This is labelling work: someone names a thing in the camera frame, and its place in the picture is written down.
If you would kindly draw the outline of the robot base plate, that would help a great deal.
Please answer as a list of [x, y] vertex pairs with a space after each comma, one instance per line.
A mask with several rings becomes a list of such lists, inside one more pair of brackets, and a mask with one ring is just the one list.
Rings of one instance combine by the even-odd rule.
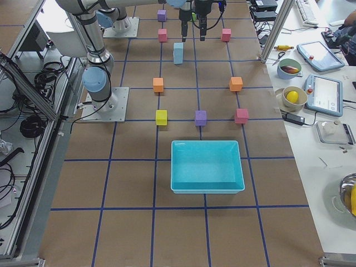
[[105, 29], [103, 37], [106, 39], [136, 38], [139, 21], [139, 17], [126, 17], [122, 20], [117, 20], [113, 26]]
[[129, 87], [113, 87], [108, 103], [99, 109], [103, 103], [94, 102], [85, 105], [81, 120], [87, 122], [124, 122], [126, 117]]

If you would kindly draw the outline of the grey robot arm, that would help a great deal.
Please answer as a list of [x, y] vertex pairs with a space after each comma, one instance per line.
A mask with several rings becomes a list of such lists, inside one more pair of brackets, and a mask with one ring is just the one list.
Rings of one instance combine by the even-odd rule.
[[188, 21], [192, 20], [192, 13], [195, 13], [199, 21], [197, 28], [200, 30], [200, 40], [205, 40], [206, 32], [210, 29], [207, 15], [215, 1], [57, 1], [65, 12], [74, 16], [78, 31], [83, 35], [90, 66], [84, 72], [82, 82], [91, 96], [95, 112], [107, 112], [117, 104], [111, 86], [113, 56], [105, 47], [98, 15], [105, 16], [110, 22], [125, 20], [126, 7], [157, 3], [179, 9], [182, 41], [187, 36]]
[[[99, 9], [96, 11], [97, 28], [103, 38], [136, 38], [139, 28], [139, 17], [129, 17], [126, 8]], [[179, 9], [181, 21], [181, 40], [186, 41], [188, 22], [193, 21], [192, 11]]]

